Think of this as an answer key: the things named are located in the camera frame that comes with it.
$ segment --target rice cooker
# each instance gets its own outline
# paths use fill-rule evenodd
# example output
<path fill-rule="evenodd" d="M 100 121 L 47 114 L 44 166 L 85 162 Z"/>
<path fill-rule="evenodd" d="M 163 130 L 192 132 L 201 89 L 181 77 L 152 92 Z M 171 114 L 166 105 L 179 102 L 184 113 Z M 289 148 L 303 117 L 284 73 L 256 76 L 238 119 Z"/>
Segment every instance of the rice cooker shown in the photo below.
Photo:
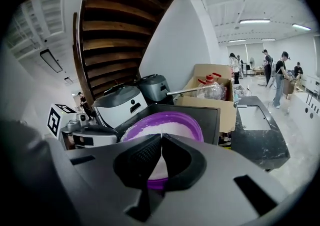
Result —
<path fill-rule="evenodd" d="M 136 86 L 112 88 L 92 105 L 98 121 L 106 127 L 116 128 L 147 107 L 147 103 Z"/>
<path fill-rule="evenodd" d="M 142 94 L 155 102 L 165 99 L 166 93 L 170 91 L 168 83 L 162 75 L 150 75 L 141 78 L 137 85 Z"/>

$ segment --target sink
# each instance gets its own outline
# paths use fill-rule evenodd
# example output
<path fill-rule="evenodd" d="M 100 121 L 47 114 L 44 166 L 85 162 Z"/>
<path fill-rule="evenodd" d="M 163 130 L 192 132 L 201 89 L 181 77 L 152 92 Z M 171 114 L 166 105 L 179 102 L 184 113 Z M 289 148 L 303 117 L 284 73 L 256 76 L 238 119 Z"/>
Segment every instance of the sink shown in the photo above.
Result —
<path fill-rule="evenodd" d="M 271 130 L 270 125 L 259 106 L 238 107 L 244 130 Z"/>

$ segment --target white floor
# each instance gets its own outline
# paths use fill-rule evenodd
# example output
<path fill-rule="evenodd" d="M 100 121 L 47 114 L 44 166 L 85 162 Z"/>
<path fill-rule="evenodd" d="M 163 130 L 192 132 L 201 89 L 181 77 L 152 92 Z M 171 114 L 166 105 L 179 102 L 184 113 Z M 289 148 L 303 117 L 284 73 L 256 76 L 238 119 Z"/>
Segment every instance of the white floor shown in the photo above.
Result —
<path fill-rule="evenodd" d="M 287 189 L 289 193 L 295 191 L 298 187 L 308 183 L 315 173 L 320 158 L 320 150 L 312 150 L 304 137 L 299 132 L 295 123 L 288 116 L 290 100 L 282 97 L 281 107 L 276 109 L 272 106 L 272 100 L 275 97 L 276 90 L 272 86 L 266 88 L 258 85 L 264 80 L 263 76 L 247 76 L 240 79 L 239 82 L 244 87 L 249 87 L 252 96 L 258 96 L 263 104 L 276 121 L 281 133 L 288 146 L 291 158 L 279 169 L 270 172 Z"/>

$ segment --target cardboard box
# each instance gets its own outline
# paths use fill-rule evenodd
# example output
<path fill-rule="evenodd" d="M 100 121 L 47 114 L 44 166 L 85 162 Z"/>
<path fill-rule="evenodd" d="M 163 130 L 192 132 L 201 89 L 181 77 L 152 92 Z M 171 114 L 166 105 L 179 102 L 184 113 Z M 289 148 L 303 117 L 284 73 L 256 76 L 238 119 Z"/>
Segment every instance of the cardboard box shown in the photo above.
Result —
<path fill-rule="evenodd" d="M 182 97 L 178 97 L 177 105 L 193 106 L 193 107 L 210 107 L 220 108 L 220 132 L 231 132 L 235 130 L 237 109 L 234 105 L 233 85 L 231 82 L 231 70 L 227 65 L 215 64 L 196 64 L 194 66 L 193 77 L 189 80 L 184 89 L 198 87 L 199 79 L 205 79 L 206 75 L 217 73 L 221 77 L 214 76 L 219 83 L 223 83 L 227 87 L 226 100 L 201 99 L 191 97 L 192 93 L 184 93 Z"/>

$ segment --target black countertop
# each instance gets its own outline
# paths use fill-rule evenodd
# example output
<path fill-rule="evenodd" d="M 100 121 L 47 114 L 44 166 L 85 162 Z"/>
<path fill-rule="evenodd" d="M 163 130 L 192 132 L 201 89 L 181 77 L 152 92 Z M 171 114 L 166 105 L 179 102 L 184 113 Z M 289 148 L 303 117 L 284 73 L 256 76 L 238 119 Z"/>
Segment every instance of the black countertop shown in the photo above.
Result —
<path fill-rule="evenodd" d="M 263 169 L 281 167 L 290 158 L 290 154 L 284 137 L 267 108 L 256 96 L 241 97 L 239 105 L 259 106 L 271 130 L 244 130 L 237 109 L 235 131 L 231 134 L 231 150 Z"/>

